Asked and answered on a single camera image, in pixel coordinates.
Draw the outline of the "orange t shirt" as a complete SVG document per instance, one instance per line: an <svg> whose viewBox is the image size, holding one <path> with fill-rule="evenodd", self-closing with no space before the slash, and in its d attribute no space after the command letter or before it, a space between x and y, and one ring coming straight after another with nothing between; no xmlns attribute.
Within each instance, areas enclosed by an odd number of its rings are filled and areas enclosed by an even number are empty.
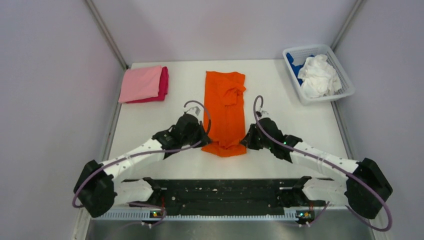
<svg viewBox="0 0 424 240"><path fill-rule="evenodd" d="M239 72L206 72L203 103L210 114L211 143L203 146L202 151L222 158L247 153L241 144L246 136L245 79L246 75Z"/></svg>

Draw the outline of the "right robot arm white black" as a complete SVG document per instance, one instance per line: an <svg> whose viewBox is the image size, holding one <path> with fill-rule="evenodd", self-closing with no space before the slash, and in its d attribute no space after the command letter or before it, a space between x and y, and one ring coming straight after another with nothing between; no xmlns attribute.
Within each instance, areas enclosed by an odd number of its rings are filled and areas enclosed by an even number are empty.
<svg viewBox="0 0 424 240"><path fill-rule="evenodd" d="M326 201L347 206L365 219L375 219L393 188L375 161L346 159L315 148L301 138L283 134L270 118L251 124L240 142L251 150L268 149L277 159L306 167L323 177L303 176L292 187L293 200L299 206Z"/></svg>

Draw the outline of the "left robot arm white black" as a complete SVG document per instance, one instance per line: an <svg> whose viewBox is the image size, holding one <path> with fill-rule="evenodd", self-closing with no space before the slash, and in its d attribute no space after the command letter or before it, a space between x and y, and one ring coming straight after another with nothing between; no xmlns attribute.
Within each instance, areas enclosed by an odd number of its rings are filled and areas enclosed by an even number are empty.
<svg viewBox="0 0 424 240"><path fill-rule="evenodd" d="M204 125L186 112L176 124L155 133L139 147L107 161L87 162L73 189L73 207L77 208L76 201L80 201L79 207L97 218L113 206L130 202L156 206L161 194L145 180L136 180L135 173L173 154L209 144L211 128L210 119Z"/></svg>

